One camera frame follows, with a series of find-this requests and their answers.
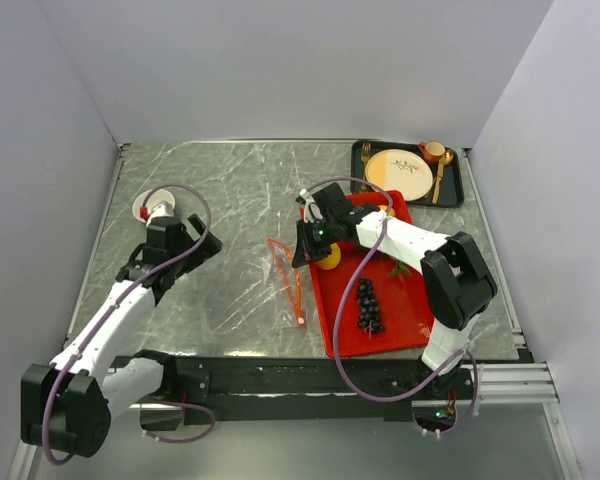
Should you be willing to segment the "black grape bunch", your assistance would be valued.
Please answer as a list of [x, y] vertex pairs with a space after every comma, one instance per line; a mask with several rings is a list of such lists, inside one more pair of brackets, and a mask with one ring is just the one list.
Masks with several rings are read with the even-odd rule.
[[369, 338], [385, 330], [375, 287], [369, 278], [362, 277], [358, 280], [356, 304], [358, 307], [357, 326], [364, 330]]

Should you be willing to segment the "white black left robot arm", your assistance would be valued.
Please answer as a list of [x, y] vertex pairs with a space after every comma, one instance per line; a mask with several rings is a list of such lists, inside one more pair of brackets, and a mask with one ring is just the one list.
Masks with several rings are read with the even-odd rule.
[[119, 270], [108, 297], [81, 333], [47, 365], [32, 364], [20, 381], [21, 439], [43, 449], [53, 465], [89, 458], [103, 445], [112, 421], [146, 397], [186, 410], [177, 361], [143, 350], [108, 372], [126, 338], [176, 281], [222, 249], [208, 224], [156, 217], [146, 239]]

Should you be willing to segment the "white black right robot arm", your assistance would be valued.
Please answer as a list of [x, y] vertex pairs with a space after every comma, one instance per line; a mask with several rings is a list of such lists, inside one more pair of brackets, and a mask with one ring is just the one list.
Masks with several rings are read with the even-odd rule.
[[346, 284], [337, 320], [343, 316], [354, 282], [377, 252], [418, 272], [434, 322], [421, 355], [426, 368], [418, 373], [417, 384], [425, 396], [440, 398], [452, 387], [451, 370], [460, 362], [477, 318], [497, 295], [496, 281], [468, 233], [440, 234], [392, 217], [377, 205], [356, 206], [339, 180], [321, 181], [300, 191], [297, 202], [304, 213], [296, 223], [292, 266], [324, 259], [338, 241], [367, 250]]

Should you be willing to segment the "clear zip bag orange zipper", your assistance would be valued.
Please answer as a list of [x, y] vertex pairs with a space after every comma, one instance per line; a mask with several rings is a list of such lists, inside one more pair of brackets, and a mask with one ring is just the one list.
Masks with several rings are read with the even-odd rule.
[[275, 238], [223, 250], [203, 303], [210, 331], [226, 336], [250, 328], [304, 328], [303, 279], [292, 257], [291, 247]]

